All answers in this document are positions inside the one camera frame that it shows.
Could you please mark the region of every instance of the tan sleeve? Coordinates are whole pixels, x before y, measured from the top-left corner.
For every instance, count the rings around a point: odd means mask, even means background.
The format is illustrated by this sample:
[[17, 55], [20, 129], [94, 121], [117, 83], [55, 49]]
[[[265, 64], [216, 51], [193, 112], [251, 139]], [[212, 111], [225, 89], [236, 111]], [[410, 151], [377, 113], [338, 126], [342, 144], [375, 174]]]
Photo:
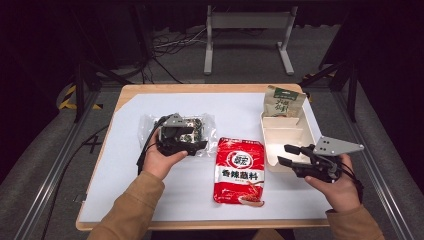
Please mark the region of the tan sleeve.
[[109, 213], [93, 228], [88, 239], [141, 239], [165, 185], [148, 172], [140, 175], [119, 196]]
[[382, 240], [383, 233], [363, 205], [348, 212], [326, 212], [333, 236], [338, 240]]

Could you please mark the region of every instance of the black cable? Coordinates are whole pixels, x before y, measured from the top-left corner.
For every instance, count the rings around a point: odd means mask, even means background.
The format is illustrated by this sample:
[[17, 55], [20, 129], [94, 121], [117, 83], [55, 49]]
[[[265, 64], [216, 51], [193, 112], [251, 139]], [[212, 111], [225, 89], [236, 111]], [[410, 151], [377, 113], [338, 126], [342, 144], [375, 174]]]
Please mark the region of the black cable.
[[156, 57], [153, 57], [152, 58], [157, 64], [159, 64], [159, 66], [161, 66], [162, 68], [163, 68], [163, 70], [165, 70], [168, 74], [169, 74], [169, 76], [171, 76], [172, 77], [172, 79], [174, 79], [176, 82], [178, 82], [178, 83], [181, 83], [181, 84], [184, 84], [183, 82], [181, 82], [180, 80], [178, 80], [178, 79], [176, 79], [157, 59], [156, 59]]
[[[141, 72], [141, 67], [137, 67], [136, 69], [134, 69], [131, 72], [127, 72], [124, 74], [120, 74], [118, 75], [119, 77], [125, 78], [128, 80], [128, 78], [134, 77], [135, 75], [137, 75], [139, 72]], [[101, 81], [114, 81], [115, 79], [110, 78], [108, 76], [98, 76], [100, 78]]]
[[242, 34], [252, 36], [252, 37], [258, 37], [258, 36], [262, 35], [262, 33], [265, 31], [265, 29], [264, 28], [256, 29], [256, 31], [259, 31], [259, 33], [253, 33], [255, 31], [255, 29], [238, 29], [236, 31], [239, 32], [239, 33], [242, 33]]
[[149, 72], [150, 72], [150, 77], [149, 77], [149, 81], [152, 83], [152, 84], [155, 84], [154, 82], [153, 82], [153, 72], [152, 72], [152, 69], [150, 68], [150, 64], [149, 63], [147, 63], [147, 69], [149, 69]]
[[78, 153], [78, 151], [85, 145], [87, 144], [91, 139], [93, 139], [99, 132], [103, 131], [104, 129], [106, 129], [109, 125], [106, 125], [104, 127], [102, 127], [100, 130], [96, 131], [95, 133], [93, 133], [87, 140], [85, 140], [84, 142], [81, 143], [81, 145], [72, 153], [71, 157], [69, 157], [68, 162], [66, 163], [65, 167], [62, 169], [62, 172], [60, 173], [59, 176], [59, 181], [55, 187], [55, 192], [53, 194], [53, 199], [52, 199], [52, 203], [50, 205], [50, 209], [49, 209], [49, 213], [47, 215], [47, 220], [46, 223], [44, 225], [44, 230], [43, 230], [43, 234], [41, 235], [41, 239], [45, 239], [46, 234], [47, 234], [47, 229], [49, 228], [49, 224], [50, 224], [50, 219], [52, 217], [53, 214], [53, 209], [54, 209], [54, 205], [56, 203], [56, 199], [59, 193], [59, 188], [60, 185], [62, 184], [62, 180], [63, 180], [63, 176], [65, 175], [66, 170], [69, 167], [69, 164], [71, 163], [72, 159], [75, 157], [75, 155]]
[[175, 36], [175, 37], [174, 37], [174, 39], [173, 39], [173, 40], [170, 40], [170, 39], [166, 36], [166, 34], [161, 35], [161, 36], [158, 36], [158, 37], [155, 37], [154, 41], [155, 41], [156, 39], [158, 39], [158, 40], [159, 40], [159, 43], [155, 44], [153, 48], [157, 48], [157, 47], [164, 47], [163, 45], [169, 45], [169, 46], [171, 46], [171, 45], [179, 44], [179, 43], [181, 43], [181, 42], [183, 42], [183, 41], [187, 41], [187, 39], [189, 38], [189, 37], [187, 36], [187, 34], [184, 34], [184, 37], [183, 37], [183, 38], [178, 39], [178, 38], [179, 38], [179, 36], [181, 36], [181, 35], [182, 35], [182, 34], [178, 34], [177, 36]]
[[353, 172], [353, 170], [352, 170], [352, 168], [350, 168], [348, 165], [346, 165], [346, 164], [344, 164], [344, 163], [342, 163], [342, 162], [340, 162], [340, 164], [341, 165], [343, 165], [345, 168], [347, 168], [349, 171], [350, 171], [350, 173], [354, 176], [354, 177], [356, 177], [355, 176], [355, 173]]
[[104, 75], [108, 76], [109, 78], [112, 78], [115, 81], [121, 83], [122, 85], [134, 84], [134, 83], [128, 81], [127, 79], [120, 77], [119, 75], [115, 74], [114, 72], [111, 72], [111, 71], [103, 68], [102, 66], [99, 66], [99, 65], [92, 63], [90, 61], [85, 61], [85, 63], [88, 66], [90, 66], [91, 68], [93, 68], [94, 70], [103, 73]]
[[168, 120], [170, 117], [172, 116], [172, 114], [171, 115], [168, 115], [168, 116], [164, 116], [164, 117], [161, 117], [159, 120], [158, 120], [158, 122], [153, 126], [153, 129], [152, 129], [152, 131], [150, 132], [150, 134], [149, 134], [149, 137], [146, 139], [146, 142], [144, 143], [144, 147], [143, 147], [143, 150], [141, 150], [141, 153], [140, 153], [140, 157], [138, 158], [138, 160], [137, 160], [137, 166], [138, 166], [138, 171], [137, 171], [137, 174], [138, 175], [140, 175], [140, 173], [141, 173], [141, 170], [143, 170], [143, 165], [144, 165], [144, 159], [146, 158], [146, 152], [147, 152], [147, 149], [149, 149], [151, 146], [153, 146], [154, 144], [152, 144], [152, 145], [150, 145], [150, 146], [148, 146], [148, 144], [149, 144], [149, 142], [150, 142], [150, 140], [152, 139], [152, 137], [153, 137], [153, 134], [155, 133], [155, 131], [156, 131], [156, 129], [158, 129], [166, 120]]
[[153, 144], [149, 145], [149, 146], [146, 148], [146, 152], [149, 150], [149, 148], [153, 147], [153, 146], [154, 146], [154, 145], [156, 145], [156, 144], [158, 144], [158, 143], [157, 143], [157, 142], [155, 142], [155, 143], [153, 143]]
[[141, 69], [141, 79], [142, 79], [142, 82], [143, 82], [143, 84], [145, 84], [146, 83], [146, 78], [145, 78], [145, 74], [144, 74], [144, 70], [143, 69]]
[[350, 173], [346, 171], [345, 169], [341, 169], [341, 170], [344, 174], [348, 175], [352, 179], [353, 183], [355, 184], [356, 191], [358, 192], [359, 202], [362, 203], [362, 199], [364, 196], [364, 185], [359, 179], [356, 178], [353, 172]]

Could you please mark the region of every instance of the gray carpet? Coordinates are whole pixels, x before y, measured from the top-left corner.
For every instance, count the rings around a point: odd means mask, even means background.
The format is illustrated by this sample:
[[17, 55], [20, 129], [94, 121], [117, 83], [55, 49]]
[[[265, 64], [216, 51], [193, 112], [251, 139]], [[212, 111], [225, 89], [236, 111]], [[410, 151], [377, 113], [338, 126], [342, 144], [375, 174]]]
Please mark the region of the gray carpet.
[[[177, 54], [165, 55], [158, 60], [177, 79], [192, 83], [296, 83], [308, 73], [316, 72], [325, 51], [337, 31], [337, 27], [294, 29], [289, 42], [288, 52], [295, 70], [294, 76], [287, 76], [277, 52], [275, 42], [279, 33], [265, 31], [253, 37], [240, 32], [223, 32], [214, 40], [213, 73], [203, 75], [205, 45], [197, 43], [186, 47]], [[173, 80], [155, 62], [149, 63], [150, 71], [146, 74], [153, 82], [172, 83]], [[130, 79], [140, 83], [141, 76]], [[324, 135], [346, 141], [355, 141], [350, 123], [343, 117], [334, 94], [322, 88], [325, 81], [320, 81], [305, 89], [312, 95], [312, 108]], [[102, 110], [90, 110], [82, 130], [75, 140], [72, 151], [88, 136], [109, 124], [119, 97], [120, 87], [117, 83], [104, 84], [96, 103], [103, 104]], [[366, 95], [358, 91], [357, 124], [367, 148], [373, 154], [384, 179], [390, 186], [398, 208], [408, 223], [415, 239], [424, 239], [424, 230], [420, 220], [424, 216], [424, 197], [409, 176], [401, 158], [388, 138], [377, 115], [370, 106]], [[33, 141], [31, 146], [19, 159], [9, 176], [0, 186], [0, 238], [12, 239], [25, 218], [40, 185], [47, 176], [53, 162], [58, 156], [62, 144], [70, 131], [75, 117], [75, 110], [61, 110], [57, 116]], [[102, 141], [105, 131], [99, 134]], [[75, 221], [80, 204], [74, 202], [78, 194], [85, 193], [100, 147], [90, 153], [91, 146], [82, 147], [64, 175], [52, 218], [49, 222], [46, 239], [85, 239], [86, 232], [75, 228]], [[378, 192], [364, 164], [361, 154], [352, 154], [354, 168], [365, 185], [364, 204], [380, 224], [386, 239], [399, 239], [386, 209], [381, 203]], [[48, 212], [47, 205], [41, 215], [31, 239], [40, 239]], [[296, 238], [331, 239], [328, 228], [296, 229]]]

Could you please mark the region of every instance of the metal stand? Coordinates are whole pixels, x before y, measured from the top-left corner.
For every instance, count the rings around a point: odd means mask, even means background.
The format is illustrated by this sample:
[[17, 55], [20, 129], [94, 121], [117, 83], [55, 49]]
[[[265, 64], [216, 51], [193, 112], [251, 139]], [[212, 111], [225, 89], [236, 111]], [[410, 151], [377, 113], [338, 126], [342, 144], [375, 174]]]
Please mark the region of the metal stand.
[[287, 75], [293, 75], [294, 70], [287, 54], [293, 23], [296, 18], [297, 7], [290, 12], [212, 12], [208, 6], [206, 30], [208, 41], [206, 45], [204, 74], [212, 74], [213, 42], [212, 29], [214, 28], [284, 28], [284, 40], [277, 43], [278, 51], [286, 69]]
[[102, 84], [100, 83], [100, 81], [98, 80], [98, 77], [96, 76], [96, 72], [100, 72], [104, 74], [105, 76], [115, 80], [116, 82], [121, 83], [122, 85], [132, 84], [132, 82], [126, 80], [123, 77], [116, 75], [112, 71], [104, 69], [103, 67], [97, 64], [94, 64], [92, 62], [82, 60], [81, 63], [78, 64], [75, 70], [77, 115], [75, 117], [74, 122], [78, 122], [85, 111], [84, 83], [87, 84], [88, 89], [90, 91], [99, 91], [100, 88], [102, 87]]
[[355, 68], [355, 65], [349, 63], [348, 61], [337, 63], [331, 65], [330, 67], [318, 72], [314, 76], [308, 78], [307, 80], [299, 83], [299, 86], [307, 87], [309, 84], [312, 84], [324, 76], [336, 72], [333, 79], [329, 83], [329, 88], [331, 91], [341, 91], [346, 82], [350, 79], [349, 83], [349, 92], [348, 92], [348, 104], [347, 111], [349, 113], [350, 119], [352, 122], [356, 122], [355, 119], [355, 101], [356, 101], [356, 89], [358, 82], [358, 70]]

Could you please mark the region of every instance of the red snack package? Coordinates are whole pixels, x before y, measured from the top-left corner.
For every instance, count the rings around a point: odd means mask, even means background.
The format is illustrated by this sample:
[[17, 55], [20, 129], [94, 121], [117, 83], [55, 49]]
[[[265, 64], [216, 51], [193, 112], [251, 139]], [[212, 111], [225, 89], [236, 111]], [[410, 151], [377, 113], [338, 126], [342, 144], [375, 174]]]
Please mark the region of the red snack package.
[[261, 207], [264, 176], [264, 147], [260, 142], [219, 139], [213, 194], [216, 202]]

